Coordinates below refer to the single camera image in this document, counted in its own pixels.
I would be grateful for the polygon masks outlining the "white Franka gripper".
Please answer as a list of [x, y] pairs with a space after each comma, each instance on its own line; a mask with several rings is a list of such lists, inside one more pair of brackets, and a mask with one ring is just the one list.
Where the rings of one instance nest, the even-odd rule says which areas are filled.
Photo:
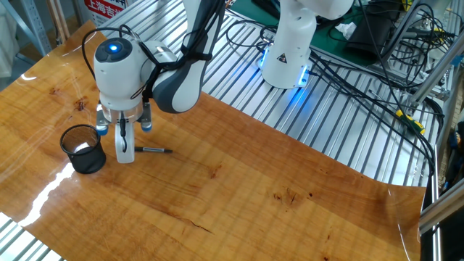
[[115, 125], [115, 151], [117, 161], [121, 164], [135, 160], [135, 138], [133, 123], [122, 120]]

